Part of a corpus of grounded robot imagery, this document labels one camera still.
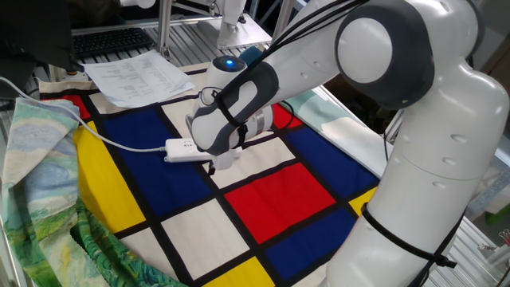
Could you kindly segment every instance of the white cable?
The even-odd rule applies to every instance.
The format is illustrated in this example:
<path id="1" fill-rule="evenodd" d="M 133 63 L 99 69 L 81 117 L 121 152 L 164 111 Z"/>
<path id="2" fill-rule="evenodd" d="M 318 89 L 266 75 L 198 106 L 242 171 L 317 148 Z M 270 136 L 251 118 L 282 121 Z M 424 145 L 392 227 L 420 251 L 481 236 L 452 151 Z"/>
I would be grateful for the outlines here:
<path id="1" fill-rule="evenodd" d="M 133 152 L 153 152 L 153 151 L 165 151 L 165 147 L 157 147 L 157 148 L 148 148 L 148 149 L 138 149 L 138 148 L 131 148 L 131 147 L 125 147 L 123 146 L 122 144 L 118 144 L 116 142 L 113 142 L 109 139 L 106 139 L 105 137 L 103 137 L 102 135 L 98 134 L 97 132 L 94 132 L 94 130 L 92 130 L 81 118 L 80 116 L 78 116 L 75 112 L 73 112 L 72 109 L 70 108 L 66 108 L 64 106 L 61 106 L 59 104 L 51 104 L 51 103 L 48 103 L 48 102 L 45 102 L 45 101 L 42 101 L 42 100 L 36 100 L 30 96 L 27 96 L 21 89 L 19 89 L 18 87 L 16 87 L 15 84 L 13 84 L 13 82 L 7 80 L 5 77 L 0 77 L 0 81 L 4 81 L 6 82 L 8 85 L 11 86 L 11 88 L 15 89 L 16 92 L 18 92 L 20 94 L 20 96 L 26 98 L 26 99 L 29 99 L 31 101 L 34 101 L 36 103 L 39 103 L 39 104 L 44 104 L 44 105 L 47 105 L 47 106 L 50 106 L 50 107 L 57 107 L 57 108 L 63 108 L 64 110 L 70 112 L 82 125 L 84 128 L 87 129 L 87 131 L 89 131 L 91 134 L 93 134 L 95 137 L 97 138 L 100 138 L 102 139 L 105 143 L 108 143 L 108 144 L 111 144 L 112 146 L 116 146 L 118 148 L 122 148 L 126 151 L 133 151 Z"/>

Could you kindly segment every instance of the painted fabric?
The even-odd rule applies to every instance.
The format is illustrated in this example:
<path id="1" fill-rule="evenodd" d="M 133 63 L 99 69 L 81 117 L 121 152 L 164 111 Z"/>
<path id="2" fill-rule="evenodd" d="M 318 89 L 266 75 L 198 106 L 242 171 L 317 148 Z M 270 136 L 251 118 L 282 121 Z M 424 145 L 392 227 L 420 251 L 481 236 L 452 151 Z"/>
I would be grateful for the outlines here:
<path id="1" fill-rule="evenodd" d="M 187 72 L 200 89 L 205 70 Z M 190 137 L 185 116 L 196 92 L 119 109 L 92 85 L 48 85 L 42 96 L 79 96 L 87 125 L 120 144 L 153 148 Z M 165 163 L 164 153 L 120 150 L 79 127 L 83 203 L 134 254 L 183 284 L 316 287 L 378 180 L 317 128 L 337 111 L 314 125 L 330 103 L 315 93 L 297 98 L 287 128 L 290 113 L 273 106 L 272 130 L 212 176 L 207 163 Z"/>
<path id="2" fill-rule="evenodd" d="M 79 113 L 68 100 L 54 100 Z M 18 99 L 2 184 L 4 229 L 39 286 L 183 286 L 146 265 L 81 203 L 73 134 L 62 108 Z"/>

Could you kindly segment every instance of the monitor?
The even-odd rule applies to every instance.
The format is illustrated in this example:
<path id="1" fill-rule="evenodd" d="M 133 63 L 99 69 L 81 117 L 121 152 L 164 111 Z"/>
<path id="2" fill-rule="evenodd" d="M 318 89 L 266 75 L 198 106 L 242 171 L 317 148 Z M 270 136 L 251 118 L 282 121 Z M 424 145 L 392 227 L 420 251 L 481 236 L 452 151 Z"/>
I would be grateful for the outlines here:
<path id="1" fill-rule="evenodd" d="M 3 0 L 0 4 L 0 76 L 23 89 L 37 62 L 69 71 L 74 60 L 66 0 Z M 16 93 L 0 84 L 0 98 Z"/>

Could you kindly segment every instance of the red square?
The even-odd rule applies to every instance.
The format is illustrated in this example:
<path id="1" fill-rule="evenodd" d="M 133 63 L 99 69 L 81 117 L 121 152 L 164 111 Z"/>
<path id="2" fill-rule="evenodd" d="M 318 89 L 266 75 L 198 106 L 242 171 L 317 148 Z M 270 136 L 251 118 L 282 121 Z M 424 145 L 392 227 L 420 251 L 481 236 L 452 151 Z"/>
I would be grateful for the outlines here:
<path id="1" fill-rule="evenodd" d="M 90 117 L 90 113 L 88 113 L 81 97 L 78 95 L 70 95 L 70 96 L 61 96 L 55 99 L 44 99 L 44 100 L 70 100 L 72 103 L 80 109 L 80 118 L 82 120 L 87 120 Z"/>
<path id="2" fill-rule="evenodd" d="M 285 125 L 287 125 L 291 117 L 291 113 L 282 108 L 279 104 L 273 105 L 273 123 L 275 126 L 277 126 L 277 128 L 283 128 Z M 300 121 L 300 119 L 294 117 L 294 120 L 292 120 L 292 123 L 287 128 L 294 128 L 302 123 L 303 122 Z"/>
<path id="3" fill-rule="evenodd" d="M 257 179 L 225 197 L 258 243 L 335 203 L 301 163 Z"/>

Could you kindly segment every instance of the mondrian pattern cloth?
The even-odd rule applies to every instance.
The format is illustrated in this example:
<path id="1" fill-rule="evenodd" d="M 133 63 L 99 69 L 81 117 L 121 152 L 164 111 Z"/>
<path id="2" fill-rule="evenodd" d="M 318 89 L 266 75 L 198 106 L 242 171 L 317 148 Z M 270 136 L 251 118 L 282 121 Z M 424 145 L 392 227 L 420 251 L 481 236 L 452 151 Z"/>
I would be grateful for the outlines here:
<path id="1" fill-rule="evenodd" d="M 92 83 L 40 88 L 45 99 L 71 100 L 101 135 L 153 148 L 190 137 L 185 115 L 204 72 L 187 71 L 194 91 L 136 109 L 108 103 Z M 79 127 L 84 204 L 145 262 L 186 285 L 316 286 L 378 180 L 304 124 L 298 102 L 285 129 L 291 115 L 273 106 L 273 130 L 247 141 L 232 168 L 212 176 L 207 163 L 165 163 L 163 153 L 120 150 Z"/>

